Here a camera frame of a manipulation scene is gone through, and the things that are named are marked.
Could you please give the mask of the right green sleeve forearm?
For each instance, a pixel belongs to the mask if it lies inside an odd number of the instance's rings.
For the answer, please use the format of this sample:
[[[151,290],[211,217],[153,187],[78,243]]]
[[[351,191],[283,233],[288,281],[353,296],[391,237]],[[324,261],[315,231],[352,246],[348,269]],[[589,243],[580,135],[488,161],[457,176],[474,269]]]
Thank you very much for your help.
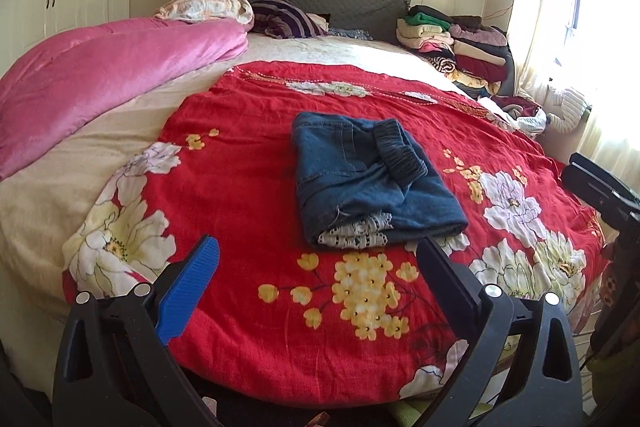
[[[590,426],[639,425],[639,343],[588,363],[596,408]]]

